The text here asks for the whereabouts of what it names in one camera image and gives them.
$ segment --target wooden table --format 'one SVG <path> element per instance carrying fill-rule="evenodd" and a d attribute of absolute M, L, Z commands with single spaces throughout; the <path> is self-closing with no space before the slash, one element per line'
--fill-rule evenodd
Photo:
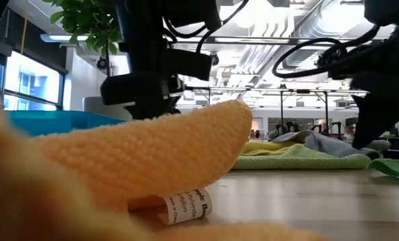
<path fill-rule="evenodd" d="M 377 172 L 231 172 L 207 190 L 213 213 L 178 225 L 278 222 L 332 240 L 399 240 L 399 179 Z"/>

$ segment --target blue bin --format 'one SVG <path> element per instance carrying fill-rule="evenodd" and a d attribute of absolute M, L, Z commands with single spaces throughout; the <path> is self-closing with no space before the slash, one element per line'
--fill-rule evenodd
<path fill-rule="evenodd" d="M 117 125 L 124 120 L 82 111 L 6 111 L 12 125 L 32 137 L 73 130 L 92 129 L 102 125 Z"/>

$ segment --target fabric label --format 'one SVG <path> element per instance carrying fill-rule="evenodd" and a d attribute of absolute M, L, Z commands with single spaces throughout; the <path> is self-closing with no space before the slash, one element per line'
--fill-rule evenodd
<path fill-rule="evenodd" d="M 210 195 L 204 189 L 194 189 L 175 195 L 162 196 L 167 204 L 167 214 L 160 218 L 168 225 L 202 218 L 211 214 Z"/>

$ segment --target green towel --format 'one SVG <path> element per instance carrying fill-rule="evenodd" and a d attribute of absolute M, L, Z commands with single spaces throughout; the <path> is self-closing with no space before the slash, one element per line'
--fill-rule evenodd
<path fill-rule="evenodd" d="M 369 168 L 381 171 L 391 177 L 399 177 L 399 160 L 377 159 L 370 163 Z"/>
<path fill-rule="evenodd" d="M 282 155 L 239 156 L 232 170 L 366 169 L 370 161 L 368 156 L 362 154 L 337 158 L 298 144 L 289 147 Z"/>

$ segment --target potted plant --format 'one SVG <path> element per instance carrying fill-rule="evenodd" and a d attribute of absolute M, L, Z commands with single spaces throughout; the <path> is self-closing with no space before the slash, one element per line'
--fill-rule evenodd
<path fill-rule="evenodd" d="M 42 0 L 63 10 L 51 16 L 51 22 L 61 20 L 63 29 L 72 34 L 71 44 L 78 44 L 78 36 L 88 35 L 87 48 L 106 58 L 110 76 L 109 52 L 117 53 L 115 42 L 122 40 L 116 9 L 109 0 Z"/>

